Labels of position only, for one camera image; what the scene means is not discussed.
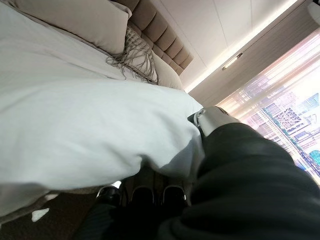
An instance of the white bedsheet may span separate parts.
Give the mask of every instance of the white bedsheet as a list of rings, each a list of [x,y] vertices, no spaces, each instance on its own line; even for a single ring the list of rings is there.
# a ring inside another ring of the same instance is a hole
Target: white bedsheet
[[[187,117],[202,106],[139,81],[0,3],[0,216],[50,190],[132,176],[142,161],[192,177],[203,150]]]

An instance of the beige headboard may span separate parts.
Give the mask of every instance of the beige headboard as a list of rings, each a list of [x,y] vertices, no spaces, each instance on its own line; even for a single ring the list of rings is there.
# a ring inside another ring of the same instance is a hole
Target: beige headboard
[[[113,0],[132,11],[132,27],[162,60],[180,75],[193,56],[149,0]]]

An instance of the black jacket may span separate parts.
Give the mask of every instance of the black jacket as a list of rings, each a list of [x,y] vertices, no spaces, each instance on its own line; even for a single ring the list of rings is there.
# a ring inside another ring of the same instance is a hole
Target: black jacket
[[[276,143],[241,123],[204,141],[192,207],[159,240],[320,240],[320,190]]]

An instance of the window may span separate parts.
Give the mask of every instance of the window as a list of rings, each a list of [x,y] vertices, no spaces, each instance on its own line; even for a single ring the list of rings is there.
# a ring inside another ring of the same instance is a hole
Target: window
[[[320,29],[218,104],[289,152],[320,185]]]

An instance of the black shoe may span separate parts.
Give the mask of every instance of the black shoe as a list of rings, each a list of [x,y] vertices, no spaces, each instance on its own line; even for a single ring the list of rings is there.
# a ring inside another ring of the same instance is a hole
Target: black shoe
[[[99,190],[96,201],[97,203],[119,207],[121,203],[121,192],[119,188],[115,186],[104,186]]]
[[[167,186],[162,194],[161,205],[183,209],[188,206],[185,191],[177,185]]]
[[[136,187],[133,190],[130,205],[135,208],[154,207],[156,205],[154,191],[146,186]]]

